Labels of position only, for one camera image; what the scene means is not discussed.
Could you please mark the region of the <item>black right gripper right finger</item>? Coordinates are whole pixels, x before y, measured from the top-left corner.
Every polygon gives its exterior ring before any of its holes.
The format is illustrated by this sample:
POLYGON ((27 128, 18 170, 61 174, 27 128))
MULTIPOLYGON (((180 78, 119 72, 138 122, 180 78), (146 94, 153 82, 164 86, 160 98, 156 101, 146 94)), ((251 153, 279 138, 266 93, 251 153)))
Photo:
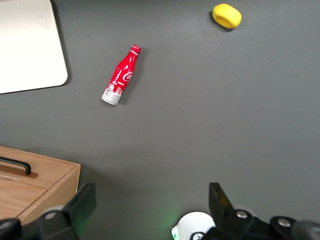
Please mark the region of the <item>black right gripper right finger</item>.
POLYGON ((286 216, 274 216, 269 223, 247 210, 235 209, 218 182, 209 183, 208 206, 215 227, 204 240, 293 240, 292 228, 297 222, 286 216))

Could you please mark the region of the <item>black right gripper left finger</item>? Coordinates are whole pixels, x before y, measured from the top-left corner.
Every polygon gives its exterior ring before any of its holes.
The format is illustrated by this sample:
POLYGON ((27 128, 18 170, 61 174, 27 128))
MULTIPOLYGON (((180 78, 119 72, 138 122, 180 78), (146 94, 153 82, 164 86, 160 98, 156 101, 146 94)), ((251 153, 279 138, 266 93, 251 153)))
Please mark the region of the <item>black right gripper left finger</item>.
POLYGON ((79 240, 97 207, 96 185, 84 184, 60 209, 45 211, 36 220, 22 225, 18 218, 0 221, 2 240, 79 240))

